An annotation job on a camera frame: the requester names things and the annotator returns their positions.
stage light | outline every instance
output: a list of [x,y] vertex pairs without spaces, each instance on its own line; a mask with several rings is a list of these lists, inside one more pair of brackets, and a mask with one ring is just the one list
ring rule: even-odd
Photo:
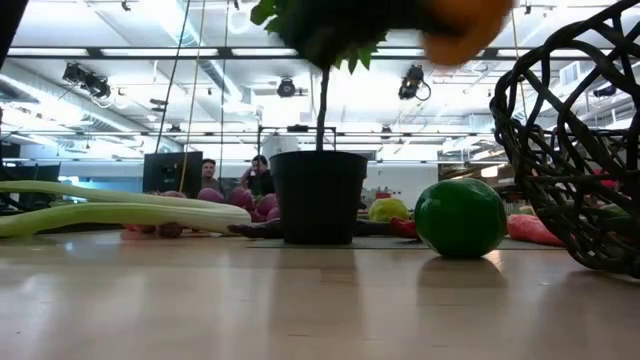
[[[429,95],[420,98],[418,97],[418,90],[420,87],[426,87],[429,90]],[[411,65],[407,71],[407,75],[402,79],[400,84],[400,90],[398,90],[398,96],[400,100],[410,100],[417,98],[420,101],[427,101],[431,97],[431,87],[424,81],[424,71],[420,65]]]
[[292,97],[296,94],[296,87],[291,78],[284,78],[278,85],[278,96],[282,98]]
[[62,79],[71,85],[80,85],[82,90],[88,91],[96,99],[104,100],[111,96],[109,79],[96,76],[96,74],[82,69],[78,64],[67,64]]

spotlight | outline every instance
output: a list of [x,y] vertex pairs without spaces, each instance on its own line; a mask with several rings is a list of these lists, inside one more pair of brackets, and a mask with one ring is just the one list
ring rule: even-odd
[[72,85],[80,85],[82,90],[88,91],[96,99],[103,100],[111,96],[111,86],[106,77],[96,76],[78,64],[67,64],[62,79]]
[[[425,86],[429,90],[429,95],[425,98],[419,98],[418,90],[421,86]],[[424,82],[424,71],[420,65],[411,65],[407,75],[402,79],[400,90],[398,90],[400,100],[410,100],[417,98],[420,101],[427,101],[431,97],[431,87]]]
[[129,12],[131,11],[131,6],[129,6],[127,2],[128,0],[122,0],[122,2],[120,3],[120,6],[122,7],[122,10]]
[[284,78],[280,81],[280,85],[278,85],[278,90],[276,91],[278,96],[280,97],[292,97],[296,94],[296,87],[293,85],[293,80],[291,78]]
[[[389,125],[384,125],[384,126],[382,126],[382,130],[380,132],[382,132],[382,133],[391,133],[392,132],[391,131],[391,127]],[[389,137],[389,136],[380,136],[380,139],[381,140],[389,140],[389,139],[391,139],[391,137]]]

white wall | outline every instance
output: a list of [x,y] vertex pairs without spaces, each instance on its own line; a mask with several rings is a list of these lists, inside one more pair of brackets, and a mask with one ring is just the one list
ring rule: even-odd
[[402,200],[409,209],[413,209],[424,189],[438,182],[438,165],[415,164],[369,164],[364,188],[388,187],[399,192],[393,197]]

black monitor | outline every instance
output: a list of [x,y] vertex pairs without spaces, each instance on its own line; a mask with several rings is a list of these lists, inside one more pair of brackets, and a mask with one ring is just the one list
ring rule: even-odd
[[[4,167],[7,180],[38,180],[58,182],[60,165]],[[43,193],[20,193],[18,202],[29,209],[48,208],[55,195]]]
[[195,198],[202,187],[202,152],[149,154],[144,157],[142,191],[180,191],[182,169],[186,166],[182,193]]

woven basket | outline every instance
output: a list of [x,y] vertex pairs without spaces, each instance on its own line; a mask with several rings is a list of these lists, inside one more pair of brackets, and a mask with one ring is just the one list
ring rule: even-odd
[[[586,21],[556,31],[500,78],[490,104],[496,140],[516,170],[515,183],[547,228],[582,265],[636,278],[640,278],[640,116],[635,109],[640,105],[640,86],[632,65],[640,58],[640,46],[634,43],[640,22],[625,33],[621,16],[639,2],[619,1]],[[613,51],[604,54],[576,40],[587,31],[602,35],[613,44]],[[564,101],[549,90],[550,55],[558,49],[582,51],[595,63]],[[531,71],[537,64],[540,78]],[[603,78],[635,104],[628,129],[589,128],[571,110]],[[537,98],[526,119],[516,119],[519,86],[525,81]],[[555,128],[536,123],[545,101],[557,111]],[[611,216],[602,210],[603,204],[615,204],[626,215]]]

